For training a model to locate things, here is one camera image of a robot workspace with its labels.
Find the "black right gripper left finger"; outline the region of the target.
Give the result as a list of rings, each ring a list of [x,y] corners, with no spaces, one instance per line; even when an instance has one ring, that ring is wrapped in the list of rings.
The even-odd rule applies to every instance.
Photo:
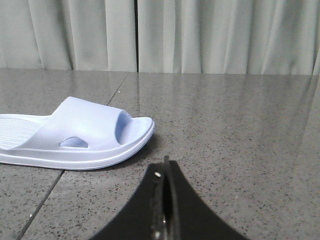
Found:
[[[150,164],[132,197],[92,240],[163,240],[165,238],[162,163]]]

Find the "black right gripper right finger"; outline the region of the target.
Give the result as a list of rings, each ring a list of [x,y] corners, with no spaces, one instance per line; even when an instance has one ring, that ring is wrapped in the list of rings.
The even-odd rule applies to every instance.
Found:
[[[178,163],[164,157],[164,217],[169,240],[245,240],[197,195]]]

